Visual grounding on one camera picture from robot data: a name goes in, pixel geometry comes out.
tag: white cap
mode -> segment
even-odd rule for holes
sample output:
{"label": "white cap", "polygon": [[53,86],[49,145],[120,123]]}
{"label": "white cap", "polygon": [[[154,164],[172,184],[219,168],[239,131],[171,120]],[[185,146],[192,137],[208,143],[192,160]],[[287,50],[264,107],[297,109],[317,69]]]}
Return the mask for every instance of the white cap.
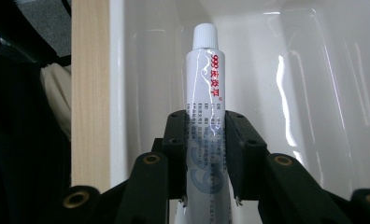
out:
{"label": "white cap", "polygon": [[218,49],[217,27],[211,23],[194,27],[193,49]]}

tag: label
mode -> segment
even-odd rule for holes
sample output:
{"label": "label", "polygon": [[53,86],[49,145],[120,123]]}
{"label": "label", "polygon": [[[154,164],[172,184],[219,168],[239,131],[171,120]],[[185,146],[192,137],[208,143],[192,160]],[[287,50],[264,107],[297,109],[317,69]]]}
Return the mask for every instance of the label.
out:
{"label": "label", "polygon": [[231,223],[225,153],[225,85],[222,52],[187,56],[187,220]]}

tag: white tube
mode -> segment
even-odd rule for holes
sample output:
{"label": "white tube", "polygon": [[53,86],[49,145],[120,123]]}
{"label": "white tube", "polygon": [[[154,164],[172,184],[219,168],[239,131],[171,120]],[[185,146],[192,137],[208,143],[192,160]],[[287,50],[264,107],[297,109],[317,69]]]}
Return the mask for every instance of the white tube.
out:
{"label": "white tube", "polygon": [[231,223],[225,157],[225,55],[217,29],[199,24],[187,55],[187,207],[189,224]]}

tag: black cloth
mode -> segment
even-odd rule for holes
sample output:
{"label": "black cloth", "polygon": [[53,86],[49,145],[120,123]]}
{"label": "black cloth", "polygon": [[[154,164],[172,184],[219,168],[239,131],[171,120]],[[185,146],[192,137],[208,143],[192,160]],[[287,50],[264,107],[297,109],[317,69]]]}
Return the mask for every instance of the black cloth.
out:
{"label": "black cloth", "polygon": [[42,65],[0,56],[0,224],[33,223],[69,188],[70,143],[40,83]]}

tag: white plastic surface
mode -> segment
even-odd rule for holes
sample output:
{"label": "white plastic surface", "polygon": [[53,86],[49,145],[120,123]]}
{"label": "white plastic surface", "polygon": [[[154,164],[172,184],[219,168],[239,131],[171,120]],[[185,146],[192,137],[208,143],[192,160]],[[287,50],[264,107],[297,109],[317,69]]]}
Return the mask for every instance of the white plastic surface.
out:
{"label": "white plastic surface", "polygon": [[[185,108],[193,28],[211,22],[226,55],[226,109],[323,188],[347,199],[370,188],[370,0],[112,0],[110,10],[113,180]],[[260,223],[256,203],[233,214]]]}

